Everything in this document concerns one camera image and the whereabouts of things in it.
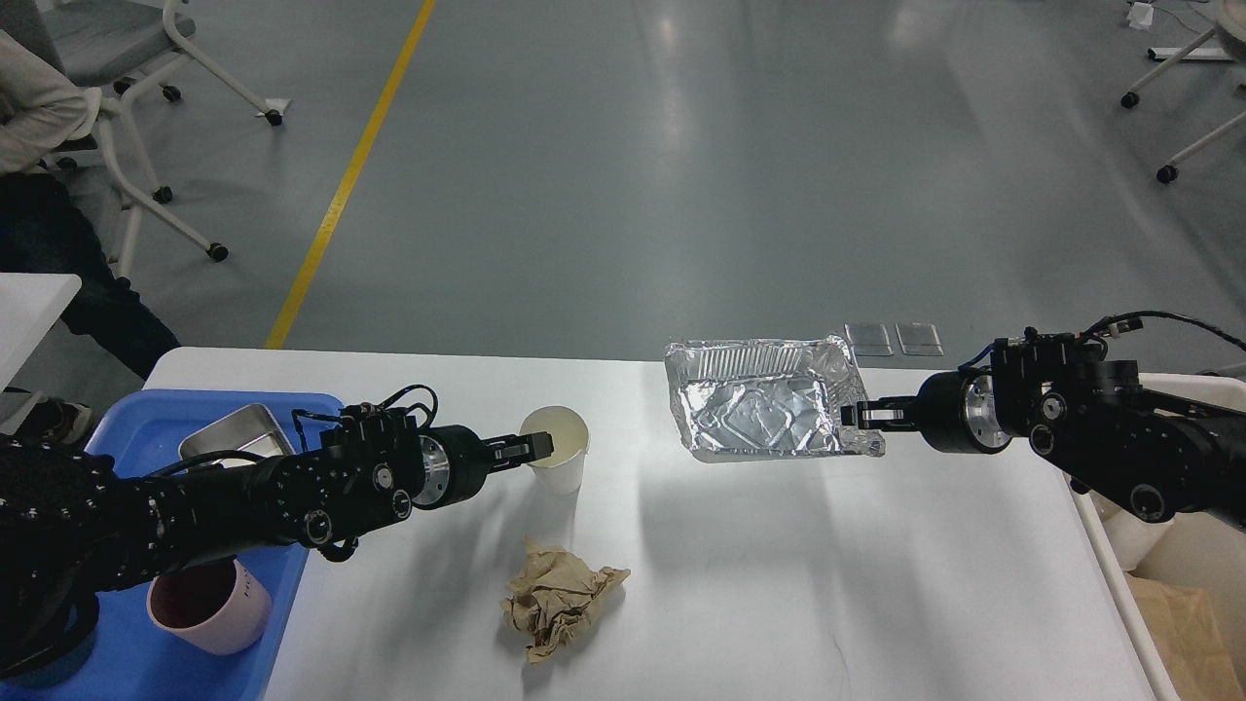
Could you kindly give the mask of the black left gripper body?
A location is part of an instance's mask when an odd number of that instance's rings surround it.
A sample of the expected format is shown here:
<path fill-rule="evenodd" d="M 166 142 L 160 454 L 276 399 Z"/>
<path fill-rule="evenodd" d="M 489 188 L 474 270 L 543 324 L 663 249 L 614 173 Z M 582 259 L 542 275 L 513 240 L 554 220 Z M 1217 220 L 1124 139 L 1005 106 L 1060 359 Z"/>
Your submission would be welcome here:
<path fill-rule="evenodd" d="M 464 425 L 431 427 L 420 435 L 422 489 L 417 509 L 439 509 L 473 498 L 493 469 L 495 449 Z"/>

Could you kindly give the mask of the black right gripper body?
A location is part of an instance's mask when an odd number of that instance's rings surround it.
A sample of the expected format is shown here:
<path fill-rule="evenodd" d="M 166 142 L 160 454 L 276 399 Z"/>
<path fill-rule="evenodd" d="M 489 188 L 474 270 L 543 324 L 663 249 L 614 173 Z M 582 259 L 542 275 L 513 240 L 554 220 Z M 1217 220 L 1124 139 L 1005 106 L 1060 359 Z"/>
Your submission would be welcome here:
<path fill-rule="evenodd" d="M 934 374 L 915 400 L 915 425 L 931 448 L 948 454 L 996 456 L 1013 436 L 1001 425 L 988 374 Z"/>

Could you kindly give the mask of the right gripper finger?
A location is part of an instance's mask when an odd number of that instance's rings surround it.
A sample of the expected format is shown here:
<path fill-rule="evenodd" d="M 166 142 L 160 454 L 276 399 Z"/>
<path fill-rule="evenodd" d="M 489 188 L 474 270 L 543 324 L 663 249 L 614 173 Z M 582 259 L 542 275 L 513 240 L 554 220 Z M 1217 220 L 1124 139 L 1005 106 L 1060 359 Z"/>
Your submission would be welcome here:
<path fill-rule="evenodd" d="M 858 430 L 918 431 L 915 418 L 916 396 L 882 396 L 877 400 L 846 403 L 841 407 L 841 425 Z"/>

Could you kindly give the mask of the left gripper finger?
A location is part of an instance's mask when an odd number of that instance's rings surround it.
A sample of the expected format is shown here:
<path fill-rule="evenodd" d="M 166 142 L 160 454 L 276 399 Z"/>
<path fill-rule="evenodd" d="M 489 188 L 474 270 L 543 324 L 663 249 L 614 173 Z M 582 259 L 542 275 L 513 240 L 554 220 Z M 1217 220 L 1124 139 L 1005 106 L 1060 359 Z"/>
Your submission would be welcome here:
<path fill-rule="evenodd" d="M 503 435 L 485 442 L 490 469 L 515 469 L 520 464 L 547 459 L 554 453 L 549 433 Z"/>

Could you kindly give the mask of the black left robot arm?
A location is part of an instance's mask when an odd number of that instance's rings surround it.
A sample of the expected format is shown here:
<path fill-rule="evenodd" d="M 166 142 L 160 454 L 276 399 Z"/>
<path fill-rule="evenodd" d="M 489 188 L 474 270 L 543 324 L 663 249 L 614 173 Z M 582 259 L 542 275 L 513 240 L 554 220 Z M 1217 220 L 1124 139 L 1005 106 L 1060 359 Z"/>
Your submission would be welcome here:
<path fill-rule="evenodd" d="M 547 431 L 482 440 L 439 403 L 355 403 L 320 447 L 216 449 L 121 478 L 107 456 L 2 436 L 2 676 L 49 666 L 98 621 L 98 593 L 299 544 L 346 562 L 359 539 L 473 498 L 488 474 L 548 458 Z"/>

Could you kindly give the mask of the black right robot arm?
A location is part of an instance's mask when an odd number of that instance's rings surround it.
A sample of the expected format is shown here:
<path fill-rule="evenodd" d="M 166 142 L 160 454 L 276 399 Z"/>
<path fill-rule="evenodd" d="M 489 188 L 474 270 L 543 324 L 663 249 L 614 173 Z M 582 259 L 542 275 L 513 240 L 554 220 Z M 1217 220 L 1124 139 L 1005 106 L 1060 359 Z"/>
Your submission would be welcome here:
<path fill-rule="evenodd" d="M 921 435 L 947 454 L 996 456 L 1025 440 L 1074 492 L 1094 492 L 1139 522 L 1205 513 L 1242 530 L 1242 410 L 1148 387 L 1135 360 L 1108 357 L 1109 339 L 1153 316 L 1108 315 L 1082 332 L 1025 327 L 930 376 L 917 393 L 847 403 L 840 418 Z"/>

